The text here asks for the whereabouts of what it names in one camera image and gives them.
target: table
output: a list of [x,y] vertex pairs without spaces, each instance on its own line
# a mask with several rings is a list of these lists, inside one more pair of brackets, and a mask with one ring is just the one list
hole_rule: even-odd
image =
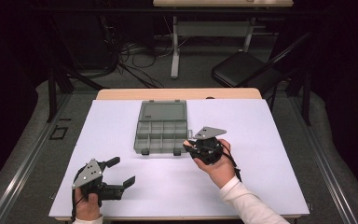
[[[204,100],[208,96],[215,99]],[[49,216],[69,220],[72,182],[85,162],[119,156],[121,163],[106,169],[103,181],[121,184],[135,175],[136,182],[121,201],[103,201],[105,219],[238,218],[187,153],[142,156],[133,149],[142,101],[178,98],[186,100],[189,130],[198,131],[202,125],[227,130],[222,137],[233,146],[233,157],[250,190],[284,217],[309,213],[269,107],[256,89],[132,89],[100,91],[92,103]]]
[[[292,0],[154,0],[155,7],[291,7]],[[179,76],[178,36],[245,36],[242,50],[247,52],[255,28],[249,21],[178,21],[173,16],[173,56],[171,78]]]

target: black cable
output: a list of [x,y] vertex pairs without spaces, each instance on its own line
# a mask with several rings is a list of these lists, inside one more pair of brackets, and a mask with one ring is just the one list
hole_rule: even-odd
[[224,152],[224,151],[222,151],[222,154],[225,155],[227,158],[229,158],[229,159],[231,160],[231,162],[232,162],[232,164],[233,164],[233,166],[234,166],[235,175],[236,175],[237,178],[240,180],[240,182],[242,182],[241,174],[240,174],[241,169],[238,168],[237,163],[234,161],[234,158],[233,158],[232,155],[231,155],[231,151],[230,151],[225,145],[223,145],[223,144],[221,144],[221,145],[227,149],[229,155],[228,155],[226,152]]
[[[84,166],[83,168],[81,168],[80,170],[77,171],[77,174],[75,175],[75,179],[74,182],[76,181],[77,177],[80,175],[80,173],[84,170],[86,166]],[[72,222],[74,222],[76,220],[76,206],[77,204],[83,200],[83,198],[85,197],[85,195],[83,195],[83,197],[76,203],[75,201],[75,192],[76,189],[72,189],[72,216],[71,216],[71,220]]]
[[[118,66],[120,66],[121,68],[123,68],[123,70],[126,70],[127,72],[129,72],[132,76],[134,76],[136,79],[138,79],[142,84],[144,84],[147,88],[149,88],[149,89],[151,89],[151,88],[164,88],[164,85],[162,85],[162,83],[161,82],[159,82],[158,80],[156,80],[156,79],[154,79],[154,78],[152,78],[150,75],[148,75],[146,72],[144,72],[144,71],[142,71],[142,70],[140,70],[140,69],[138,69],[138,68],[134,68],[134,67],[131,67],[131,66],[128,66],[128,65],[126,65],[126,64],[124,64],[124,63],[119,63],[118,64]],[[150,79],[150,82],[148,82],[148,81],[145,81],[145,80],[143,80],[143,79],[141,79],[140,77],[138,77],[138,76],[136,76],[130,69],[133,69],[133,70],[135,70],[135,71],[137,71],[137,72],[139,72],[139,73],[141,73],[141,74],[143,74],[143,75],[145,75],[145,76],[147,76],[149,79]]]
[[105,77],[105,76],[113,73],[115,70],[116,70],[116,68],[114,68],[114,67],[107,67],[101,73],[94,74],[94,75],[83,75],[83,77],[86,77],[88,79],[94,79],[97,77]]
[[130,49],[130,47],[129,47],[128,44],[123,44],[123,46],[124,46],[125,51],[126,51],[127,53],[124,54],[124,53],[123,53],[123,50],[122,50],[119,55],[120,55],[121,61],[122,61],[122,62],[126,62],[126,61],[130,58],[130,56],[131,56],[131,55],[130,55],[130,50],[131,50],[131,49]]
[[164,42],[166,43],[165,47],[161,48],[163,50],[161,52],[157,53],[157,55],[156,55],[157,57],[169,55],[169,54],[165,55],[165,52],[167,50],[172,51],[172,48],[173,48],[172,41],[164,41]]
[[81,197],[81,199],[79,199],[79,201],[77,201],[77,203],[75,203],[75,205],[77,205],[78,203],[80,203],[84,198],[86,198],[85,195],[83,195],[83,197]]
[[135,64],[135,61],[134,61],[135,55],[136,55],[136,54],[133,54],[133,55],[132,55],[132,64],[133,64],[135,67],[138,67],[138,68],[150,67],[150,66],[152,66],[152,65],[156,62],[156,59],[157,59],[156,53],[155,53],[155,52],[152,52],[153,62],[152,62],[151,64],[141,66],[141,65]]

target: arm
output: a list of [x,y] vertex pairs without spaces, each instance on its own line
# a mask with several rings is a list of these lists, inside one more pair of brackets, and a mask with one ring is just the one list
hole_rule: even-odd
[[220,198],[238,211],[244,223],[288,223],[234,176],[220,189]]
[[75,224],[102,224],[103,215],[100,213],[98,205],[98,195],[89,194],[89,199],[83,197],[80,188],[75,189],[76,220]]
[[[224,151],[229,154],[230,143],[224,139],[219,139],[219,141],[224,146]],[[199,159],[194,159],[194,162],[220,188],[221,199],[238,211],[244,223],[288,223],[240,182],[235,176],[231,160],[226,156],[222,156],[212,165],[206,165]]]

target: dark curtain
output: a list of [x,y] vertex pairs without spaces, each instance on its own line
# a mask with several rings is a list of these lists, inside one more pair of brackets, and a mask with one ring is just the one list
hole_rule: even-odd
[[273,54],[308,31],[321,38],[311,62],[311,89],[324,99],[334,144],[358,179],[358,1],[296,0],[295,7],[333,16],[287,20]]
[[34,112],[34,88],[47,78],[22,23],[11,3],[0,1],[0,170]]

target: black chair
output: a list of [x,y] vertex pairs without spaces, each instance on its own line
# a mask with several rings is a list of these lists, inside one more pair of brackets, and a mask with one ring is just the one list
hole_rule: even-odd
[[[300,70],[305,68],[309,55],[303,53],[301,56],[304,57],[301,57],[300,62],[290,64],[288,72],[281,73],[275,67],[288,55],[294,54],[294,51],[306,46],[305,44],[310,42],[311,36],[311,33],[302,35],[292,45],[266,63],[261,62],[250,53],[237,52],[213,68],[212,78],[224,87],[257,88],[267,101],[271,99],[269,108],[272,111],[278,84],[293,75],[301,74]],[[265,97],[265,93],[272,87],[274,88],[272,94]]]

